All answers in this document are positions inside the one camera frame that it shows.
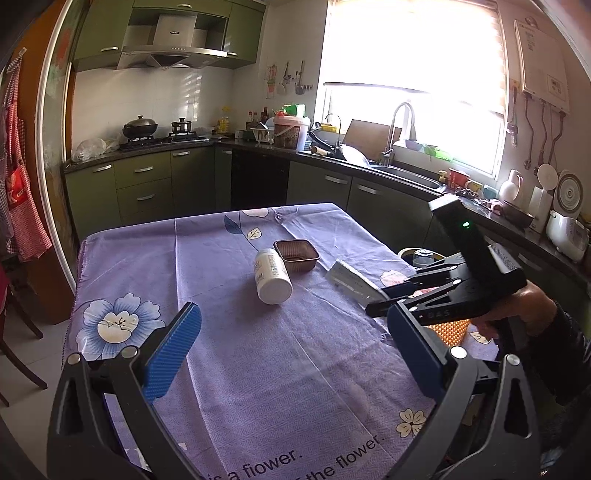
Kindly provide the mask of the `person's right hand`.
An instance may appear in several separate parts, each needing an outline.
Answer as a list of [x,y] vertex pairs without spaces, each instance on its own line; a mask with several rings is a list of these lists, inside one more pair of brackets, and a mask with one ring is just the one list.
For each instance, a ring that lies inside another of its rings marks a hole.
[[554,320],[556,303],[533,282],[497,303],[488,313],[473,318],[471,323],[487,339],[499,337],[496,322],[518,317],[529,336],[540,335]]

